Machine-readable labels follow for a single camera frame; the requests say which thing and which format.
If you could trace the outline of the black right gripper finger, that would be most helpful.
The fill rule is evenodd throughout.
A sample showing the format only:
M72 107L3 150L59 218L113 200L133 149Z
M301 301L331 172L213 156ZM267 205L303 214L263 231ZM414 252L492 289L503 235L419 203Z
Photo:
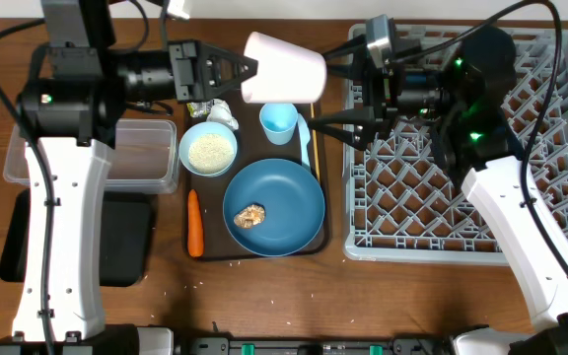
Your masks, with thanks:
M349 64L329 64L330 60L349 57ZM358 35L340 46L322 55L329 75L335 77L363 77L367 63L367 40L365 35Z
M377 135L388 128L388 121L376 117L372 108L352 108L313 118L308 126L352 148L365 151Z

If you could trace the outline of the pink plastic cup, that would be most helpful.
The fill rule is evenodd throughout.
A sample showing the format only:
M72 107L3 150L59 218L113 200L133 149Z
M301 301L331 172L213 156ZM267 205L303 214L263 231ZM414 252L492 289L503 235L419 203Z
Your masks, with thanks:
M241 85L247 104L312 104L320 99L327 77L321 54L253 32L244 56L257 61L256 74Z

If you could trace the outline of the light blue plastic cup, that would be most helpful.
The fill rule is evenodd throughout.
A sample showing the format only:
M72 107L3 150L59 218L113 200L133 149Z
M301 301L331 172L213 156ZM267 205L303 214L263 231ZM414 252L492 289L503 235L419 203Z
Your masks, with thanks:
M293 137L298 111L292 104L265 104L259 121L267 140L274 145L285 145Z

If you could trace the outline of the large blue plate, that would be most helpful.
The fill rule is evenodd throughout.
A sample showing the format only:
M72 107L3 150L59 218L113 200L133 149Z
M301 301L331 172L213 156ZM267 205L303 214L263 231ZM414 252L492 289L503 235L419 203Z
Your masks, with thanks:
M242 229L234 217L252 204L265 209L264 221ZM223 198L226 227L244 249L260 256L285 256L305 248L319 233L326 213L320 184L303 166L264 159L240 170Z

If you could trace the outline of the brown food scrap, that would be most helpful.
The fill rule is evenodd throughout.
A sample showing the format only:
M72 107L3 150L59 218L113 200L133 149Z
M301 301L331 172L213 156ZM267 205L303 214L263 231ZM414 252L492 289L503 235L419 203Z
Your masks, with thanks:
M265 209L258 204L247 206L234 217L234 223L242 229L251 229L261 224L265 219Z

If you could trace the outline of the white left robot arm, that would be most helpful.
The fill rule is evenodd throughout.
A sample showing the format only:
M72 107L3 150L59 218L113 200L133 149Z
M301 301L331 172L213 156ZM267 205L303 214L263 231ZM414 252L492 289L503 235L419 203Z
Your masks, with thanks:
M31 205L24 290L0 354L175 354L166 327L106 322L101 220L116 126L141 103L215 99L258 64L194 39L118 49L105 1L41 8L48 41L18 97L5 101L26 141Z

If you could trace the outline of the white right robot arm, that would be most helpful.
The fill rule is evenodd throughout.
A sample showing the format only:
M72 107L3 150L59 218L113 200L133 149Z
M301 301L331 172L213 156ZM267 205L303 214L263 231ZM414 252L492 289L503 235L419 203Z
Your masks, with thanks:
M530 336L476 328L453 336L447 354L568 354L568 240L530 173L530 144L502 110L516 83L513 39L482 24L452 39L440 70L417 65L426 51L384 17L324 54L331 75L362 84L363 106L315 119L313 130L364 150L402 116L431 128L436 165L475 207L497 240L532 318Z

